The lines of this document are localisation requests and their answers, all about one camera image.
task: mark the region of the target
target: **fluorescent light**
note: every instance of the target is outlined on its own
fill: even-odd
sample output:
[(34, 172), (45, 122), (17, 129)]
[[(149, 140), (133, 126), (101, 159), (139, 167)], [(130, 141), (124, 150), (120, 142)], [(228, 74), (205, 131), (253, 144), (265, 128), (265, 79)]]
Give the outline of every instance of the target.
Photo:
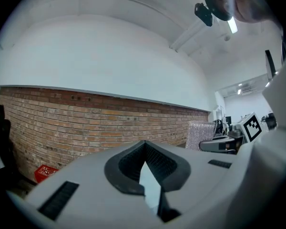
[(230, 29), (231, 29), (232, 34), (238, 32), (238, 29), (237, 29), (237, 26), (236, 26), (234, 17), (232, 17), (232, 18), (228, 21), (228, 24), (229, 24), (229, 26), (230, 26)]

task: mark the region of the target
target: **ceiling light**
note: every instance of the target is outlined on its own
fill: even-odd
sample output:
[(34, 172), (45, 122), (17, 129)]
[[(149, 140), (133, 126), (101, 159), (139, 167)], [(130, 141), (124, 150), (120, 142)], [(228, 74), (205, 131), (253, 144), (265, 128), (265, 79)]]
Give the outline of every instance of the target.
[(236, 23), (233, 17), (228, 21), (228, 24), (230, 26), (232, 34), (238, 32), (238, 29), (237, 29), (237, 26), (236, 26)]

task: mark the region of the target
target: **brick wall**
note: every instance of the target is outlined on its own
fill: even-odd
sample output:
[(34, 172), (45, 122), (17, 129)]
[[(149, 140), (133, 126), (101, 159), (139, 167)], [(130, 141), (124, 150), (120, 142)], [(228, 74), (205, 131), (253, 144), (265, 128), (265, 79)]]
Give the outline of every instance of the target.
[(188, 121), (207, 121), (208, 116), (163, 104), (38, 88), (2, 87), (0, 104), (11, 121), (19, 170), (32, 180), (42, 164), (61, 168), (126, 142), (184, 143)]

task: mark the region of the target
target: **red box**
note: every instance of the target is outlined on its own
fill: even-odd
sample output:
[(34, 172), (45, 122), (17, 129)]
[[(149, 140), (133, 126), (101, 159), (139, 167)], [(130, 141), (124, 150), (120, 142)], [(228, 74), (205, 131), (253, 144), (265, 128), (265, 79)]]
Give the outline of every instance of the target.
[(58, 169), (42, 165), (40, 166), (35, 172), (35, 178), (37, 183), (41, 183), (44, 179), (48, 178), (49, 176), (53, 175)]

